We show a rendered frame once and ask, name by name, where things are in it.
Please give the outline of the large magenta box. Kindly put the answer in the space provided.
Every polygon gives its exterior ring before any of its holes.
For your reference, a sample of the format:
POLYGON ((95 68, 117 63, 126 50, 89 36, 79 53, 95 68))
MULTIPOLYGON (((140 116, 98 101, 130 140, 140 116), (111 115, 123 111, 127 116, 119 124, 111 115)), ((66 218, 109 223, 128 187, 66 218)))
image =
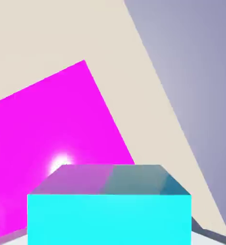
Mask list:
POLYGON ((134 161, 85 61, 0 100, 0 237, 27 225, 27 195, 60 164, 134 161))

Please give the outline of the small cyan cube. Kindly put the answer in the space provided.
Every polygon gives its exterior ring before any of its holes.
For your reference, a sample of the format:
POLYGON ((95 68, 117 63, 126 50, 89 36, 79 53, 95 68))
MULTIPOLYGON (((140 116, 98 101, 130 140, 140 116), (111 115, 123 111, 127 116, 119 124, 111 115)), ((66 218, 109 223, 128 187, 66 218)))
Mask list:
POLYGON ((62 165, 27 196, 28 245, 191 245, 191 201, 160 165, 62 165))

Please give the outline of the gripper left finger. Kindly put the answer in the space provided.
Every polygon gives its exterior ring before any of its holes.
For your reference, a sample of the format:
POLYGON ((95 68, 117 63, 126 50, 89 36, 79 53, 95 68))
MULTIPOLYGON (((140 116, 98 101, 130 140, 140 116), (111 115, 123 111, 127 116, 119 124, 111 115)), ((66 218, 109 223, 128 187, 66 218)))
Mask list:
POLYGON ((0 245, 27 245, 27 228, 1 236, 0 245))

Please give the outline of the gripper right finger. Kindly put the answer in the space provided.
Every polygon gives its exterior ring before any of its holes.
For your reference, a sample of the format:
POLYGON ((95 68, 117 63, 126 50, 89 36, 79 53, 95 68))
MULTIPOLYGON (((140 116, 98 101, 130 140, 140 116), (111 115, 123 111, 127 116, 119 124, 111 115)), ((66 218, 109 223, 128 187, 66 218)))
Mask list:
POLYGON ((203 229, 192 217, 191 245, 226 245, 226 236, 203 229))

